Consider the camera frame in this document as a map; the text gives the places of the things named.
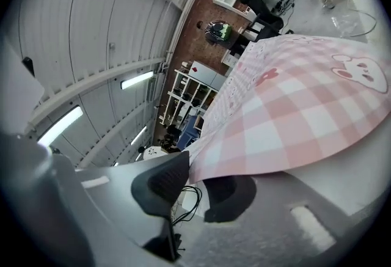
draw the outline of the white pipe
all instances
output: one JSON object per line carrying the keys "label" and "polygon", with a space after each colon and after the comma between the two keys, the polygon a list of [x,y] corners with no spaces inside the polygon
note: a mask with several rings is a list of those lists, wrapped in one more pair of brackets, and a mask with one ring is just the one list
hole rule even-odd
{"label": "white pipe", "polygon": [[[187,0],[185,6],[183,7],[183,11],[182,11],[181,17],[179,18],[178,24],[177,24],[177,26],[175,28],[174,34],[173,34],[172,39],[171,39],[170,47],[169,47],[169,49],[167,51],[167,56],[166,56],[166,59],[164,61],[166,66],[164,68],[162,68],[162,69],[168,69],[169,66],[170,66],[171,59],[172,59],[172,56],[174,55],[175,48],[177,47],[180,34],[182,32],[183,26],[185,25],[185,21],[187,20],[187,18],[189,16],[189,13],[190,13],[190,10],[191,10],[191,8],[192,8],[192,6],[194,4],[194,1],[195,0]],[[166,85],[166,80],[167,80],[167,75],[164,77],[163,87],[162,87],[162,91],[160,93],[158,105],[161,104],[161,97],[163,95],[163,88]],[[159,109],[156,110],[155,124],[156,124],[157,119],[158,119],[158,114],[159,114]]]}

